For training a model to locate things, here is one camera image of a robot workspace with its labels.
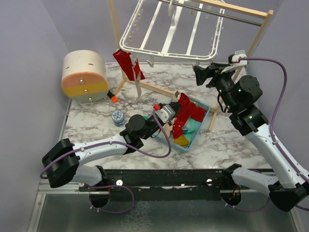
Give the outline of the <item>red snowflake sock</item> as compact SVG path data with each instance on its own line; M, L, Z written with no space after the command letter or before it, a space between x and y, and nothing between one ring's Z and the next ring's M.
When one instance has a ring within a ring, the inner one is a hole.
M206 109L196 106L190 101L190 98L181 93L178 102L181 107L173 124L173 138L177 139L183 134L183 126L186 124L188 118L195 121L202 122Z

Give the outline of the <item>red beige reindeer sock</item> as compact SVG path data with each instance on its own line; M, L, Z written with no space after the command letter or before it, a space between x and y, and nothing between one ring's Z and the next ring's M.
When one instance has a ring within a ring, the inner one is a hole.
M137 57L135 55L129 55L129 57L130 57L131 64L132 64L133 78L134 78L134 83L135 83L136 90L137 90L136 101L138 101L141 97L141 86L140 86L141 72L140 72Z

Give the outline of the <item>white plastic clip hanger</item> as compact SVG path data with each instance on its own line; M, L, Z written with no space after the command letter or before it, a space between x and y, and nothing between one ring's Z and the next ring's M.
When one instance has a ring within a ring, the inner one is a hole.
M155 59L211 62L218 55L224 9L189 0L140 0L120 48Z

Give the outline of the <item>red santa sock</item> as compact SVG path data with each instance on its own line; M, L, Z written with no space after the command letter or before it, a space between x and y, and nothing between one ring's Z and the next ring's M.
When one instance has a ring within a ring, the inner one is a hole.
M123 51L122 49L118 49L115 53L113 53L113 57L116 59L116 61L120 65L121 69L125 72L128 79L130 81L134 81L132 64L131 64L131 60L130 60L129 55L131 55L131 53ZM140 69L140 72L141 72L141 76L140 76L141 80L144 80L145 76L144 76L143 72L141 71L141 69Z

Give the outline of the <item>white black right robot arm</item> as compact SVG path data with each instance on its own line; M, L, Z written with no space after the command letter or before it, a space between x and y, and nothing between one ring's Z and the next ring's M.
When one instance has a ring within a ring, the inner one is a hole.
M198 86L210 79L206 87L217 89L234 128L259 150L275 173L275 176L269 176L233 164L223 170L223 186L256 190L268 196L281 211L289 212L309 195L309 173L270 133L268 119L255 106L263 93L257 78L245 75L235 83L232 80L235 71L228 64L212 63L206 68L195 65L193 70Z

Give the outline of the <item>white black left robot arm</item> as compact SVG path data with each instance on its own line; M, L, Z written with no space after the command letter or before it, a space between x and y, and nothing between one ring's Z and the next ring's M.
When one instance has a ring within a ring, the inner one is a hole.
M155 132L164 132L163 126L175 118L179 102L155 105L152 115L145 119L135 114L118 135L87 143L72 143L68 138L59 140L42 158L44 170L41 179L47 179L51 188L69 182L82 182L100 191L106 187L107 178L102 167L89 167L87 163L110 156L122 156L140 152L143 140Z

